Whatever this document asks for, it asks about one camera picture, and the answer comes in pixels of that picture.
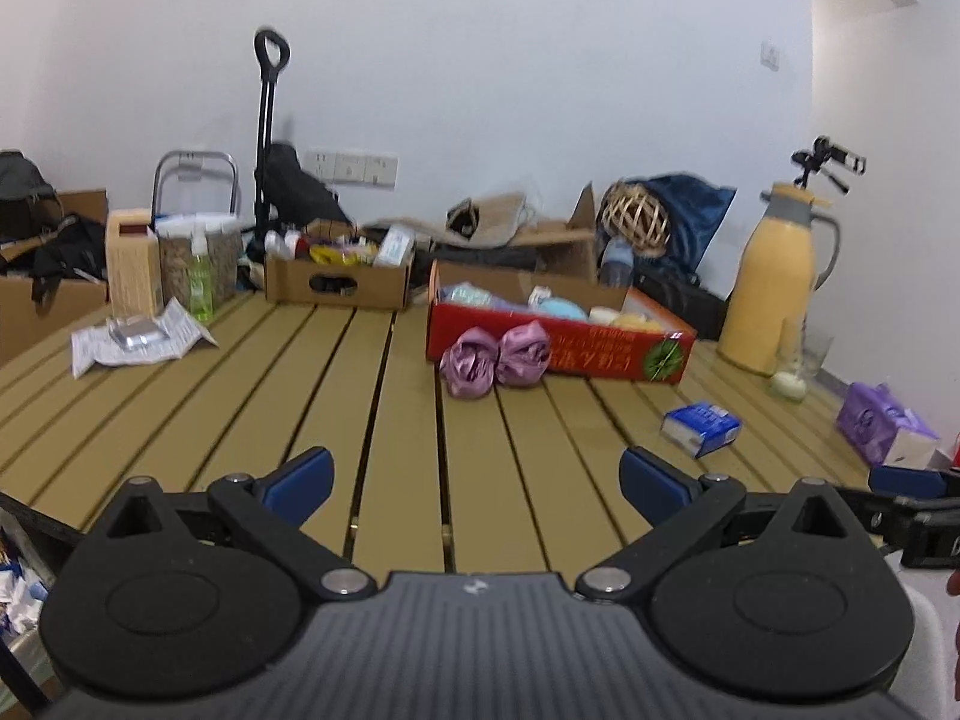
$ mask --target plastic bottle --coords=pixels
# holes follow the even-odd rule
[[[600,260],[600,283],[607,287],[634,285],[634,248],[625,238],[613,238]]]
[[[207,324],[213,319],[213,278],[210,274],[210,256],[203,226],[198,226],[193,231],[190,253],[193,259],[187,271],[190,280],[189,310],[199,322]]]

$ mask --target metal screw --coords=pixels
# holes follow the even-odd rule
[[[630,574],[622,568],[604,565],[587,571],[584,584],[597,592],[619,592],[630,584]]]
[[[356,568],[334,568],[320,578],[320,584],[338,595],[353,595],[364,589],[370,580]]]

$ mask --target power outlet panel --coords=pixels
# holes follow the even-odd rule
[[[394,189],[400,159],[356,152],[307,151],[304,170],[329,184],[366,184]]]

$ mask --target wicker basket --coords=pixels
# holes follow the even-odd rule
[[[613,184],[604,195],[601,223],[608,234],[629,241],[641,257],[666,254],[669,217],[661,201],[640,184]]]
[[[160,281],[163,302],[176,298],[184,308],[190,305],[188,269],[192,260],[190,242],[193,232],[203,226],[210,256],[213,282],[213,310],[230,300],[236,292],[237,260],[243,250],[241,223],[232,214],[177,215],[157,220],[160,238]]]

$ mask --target green bottle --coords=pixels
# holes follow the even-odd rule
[[[194,230],[190,253],[193,257],[187,273],[190,280],[189,311],[198,322],[207,324],[213,319],[213,277],[206,249],[206,233],[201,226]]]

